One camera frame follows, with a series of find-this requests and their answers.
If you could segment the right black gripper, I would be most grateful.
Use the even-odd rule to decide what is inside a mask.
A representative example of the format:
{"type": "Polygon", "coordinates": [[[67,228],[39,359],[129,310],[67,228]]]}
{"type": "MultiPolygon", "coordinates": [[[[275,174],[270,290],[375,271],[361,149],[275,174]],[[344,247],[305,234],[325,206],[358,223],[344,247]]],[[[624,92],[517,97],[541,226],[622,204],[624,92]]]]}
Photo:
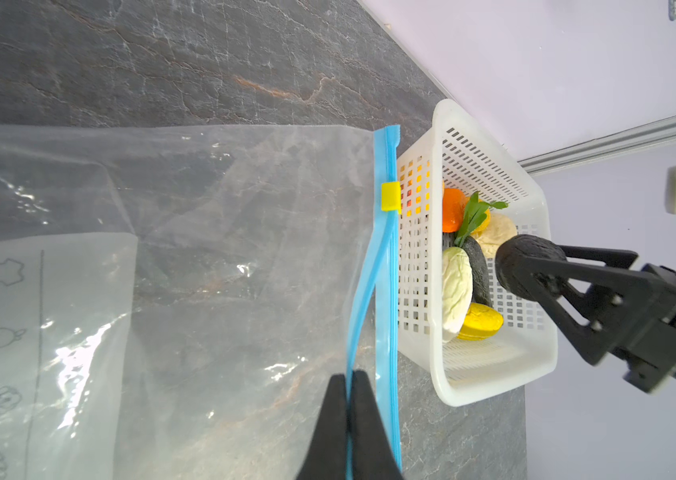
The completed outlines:
{"type": "Polygon", "coordinates": [[[676,380],[676,271],[645,265],[631,250],[561,245],[565,261],[542,261],[546,273],[566,280],[559,299],[531,286],[581,357],[592,365],[612,354],[627,364],[624,380],[651,393],[676,380]]]}

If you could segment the white plastic perforated basket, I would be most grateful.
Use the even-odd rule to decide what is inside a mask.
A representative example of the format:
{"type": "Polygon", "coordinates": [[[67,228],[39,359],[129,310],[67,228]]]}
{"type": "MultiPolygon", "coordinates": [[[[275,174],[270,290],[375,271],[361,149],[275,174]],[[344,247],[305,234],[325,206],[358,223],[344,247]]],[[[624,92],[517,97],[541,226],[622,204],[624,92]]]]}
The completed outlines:
{"type": "Polygon", "coordinates": [[[490,267],[487,284],[505,324],[486,340],[446,341],[442,257],[445,188],[503,201],[519,233],[550,238],[542,188],[479,122],[451,99],[398,160],[398,350],[428,370],[439,398],[462,406],[524,386],[557,365],[558,329],[541,306],[503,289],[490,267]]]}

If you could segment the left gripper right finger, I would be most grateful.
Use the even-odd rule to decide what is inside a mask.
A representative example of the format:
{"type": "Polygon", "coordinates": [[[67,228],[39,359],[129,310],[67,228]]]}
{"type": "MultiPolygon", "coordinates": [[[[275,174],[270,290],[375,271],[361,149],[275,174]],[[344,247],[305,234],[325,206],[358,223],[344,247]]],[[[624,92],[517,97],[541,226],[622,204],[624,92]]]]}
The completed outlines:
{"type": "Polygon", "coordinates": [[[349,405],[354,479],[402,480],[375,400],[368,374],[355,370],[349,405]]]}

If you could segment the black toy avocado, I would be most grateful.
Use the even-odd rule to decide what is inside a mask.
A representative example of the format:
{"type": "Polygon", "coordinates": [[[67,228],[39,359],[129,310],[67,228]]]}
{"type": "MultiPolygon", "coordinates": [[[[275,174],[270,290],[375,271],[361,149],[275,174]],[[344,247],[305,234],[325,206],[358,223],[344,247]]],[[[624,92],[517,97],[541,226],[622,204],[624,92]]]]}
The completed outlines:
{"type": "Polygon", "coordinates": [[[531,286],[540,288],[552,299],[559,299],[565,279],[548,274],[536,263],[542,261],[566,262],[564,250],[548,239],[522,234],[503,243],[495,257],[496,278],[513,295],[536,300],[531,286]]]}

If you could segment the clear zip top bag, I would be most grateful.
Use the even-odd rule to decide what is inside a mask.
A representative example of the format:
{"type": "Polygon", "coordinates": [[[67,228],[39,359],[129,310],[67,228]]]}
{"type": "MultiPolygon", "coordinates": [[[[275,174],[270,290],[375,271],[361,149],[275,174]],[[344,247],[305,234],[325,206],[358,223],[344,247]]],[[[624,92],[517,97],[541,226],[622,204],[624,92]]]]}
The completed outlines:
{"type": "Polygon", "coordinates": [[[0,479],[295,479],[365,371],[402,473],[398,126],[0,125],[0,479]]]}

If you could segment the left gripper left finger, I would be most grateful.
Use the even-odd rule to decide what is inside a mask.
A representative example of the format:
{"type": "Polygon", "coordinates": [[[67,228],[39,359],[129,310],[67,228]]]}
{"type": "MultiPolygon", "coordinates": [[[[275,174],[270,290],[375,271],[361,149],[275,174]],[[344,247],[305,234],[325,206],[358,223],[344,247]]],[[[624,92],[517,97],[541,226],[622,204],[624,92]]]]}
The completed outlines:
{"type": "Polygon", "coordinates": [[[312,439],[297,480],[344,480],[348,459],[346,377],[328,383],[312,439]]]}

